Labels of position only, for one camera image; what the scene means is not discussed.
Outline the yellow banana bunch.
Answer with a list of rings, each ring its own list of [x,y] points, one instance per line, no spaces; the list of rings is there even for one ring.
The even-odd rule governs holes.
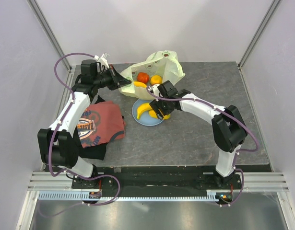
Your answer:
[[[134,81],[134,82],[133,82],[133,85],[134,85],[135,87],[147,88],[147,85],[146,85],[145,83],[143,83],[143,82],[140,82],[140,81]]]

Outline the single yellow banana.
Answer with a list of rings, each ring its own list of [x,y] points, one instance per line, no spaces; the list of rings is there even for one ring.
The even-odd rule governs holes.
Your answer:
[[[143,103],[137,108],[137,119],[140,120],[140,117],[143,113],[152,110],[149,103]]]

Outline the red apple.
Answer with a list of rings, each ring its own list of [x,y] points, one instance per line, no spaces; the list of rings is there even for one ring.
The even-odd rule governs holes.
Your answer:
[[[139,72],[137,75],[137,81],[142,82],[144,84],[148,83],[150,80],[149,74],[145,72]]]

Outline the orange tangerine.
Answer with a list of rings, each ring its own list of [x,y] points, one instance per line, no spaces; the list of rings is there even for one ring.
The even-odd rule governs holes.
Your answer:
[[[153,75],[150,78],[150,84],[155,85],[155,84],[161,84],[162,83],[162,77],[160,75]]]

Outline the green avocado print plastic bag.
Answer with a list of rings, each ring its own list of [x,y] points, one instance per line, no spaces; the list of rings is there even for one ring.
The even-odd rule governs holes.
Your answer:
[[[121,72],[121,75],[131,80],[137,80],[137,75],[146,73],[150,77],[159,75],[162,81],[170,81],[173,85],[185,77],[182,66],[178,61],[175,51],[164,50],[152,53],[144,62],[136,63]],[[142,100],[151,100],[153,97],[143,87],[136,87],[134,84],[124,86],[119,92],[128,97],[134,97]]]

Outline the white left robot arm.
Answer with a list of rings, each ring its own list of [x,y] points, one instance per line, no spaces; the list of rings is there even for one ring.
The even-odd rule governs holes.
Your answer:
[[[39,130],[37,139],[41,160],[48,165],[52,176],[58,175],[52,168],[59,167],[81,177],[88,188],[95,188],[99,183],[96,167],[80,157],[79,145],[73,134],[99,89],[116,90],[130,85],[131,80],[119,74],[104,57],[83,60],[80,67],[81,73],[69,89],[68,102],[49,128]]]

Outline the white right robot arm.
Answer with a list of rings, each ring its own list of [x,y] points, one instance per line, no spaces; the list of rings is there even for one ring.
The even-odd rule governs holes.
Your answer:
[[[235,173],[235,157],[247,137],[245,123],[239,110],[231,105],[218,106],[207,102],[188,90],[177,90],[170,81],[148,86],[154,97],[150,103],[156,116],[163,119],[174,110],[188,112],[212,126],[213,139],[219,148],[213,182],[218,188],[226,188]]]

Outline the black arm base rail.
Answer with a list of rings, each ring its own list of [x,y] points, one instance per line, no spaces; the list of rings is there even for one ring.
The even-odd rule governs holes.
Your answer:
[[[240,189],[242,177],[232,173],[220,177],[214,166],[97,166],[98,175],[115,176],[122,188],[128,186],[175,186],[210,189]]]

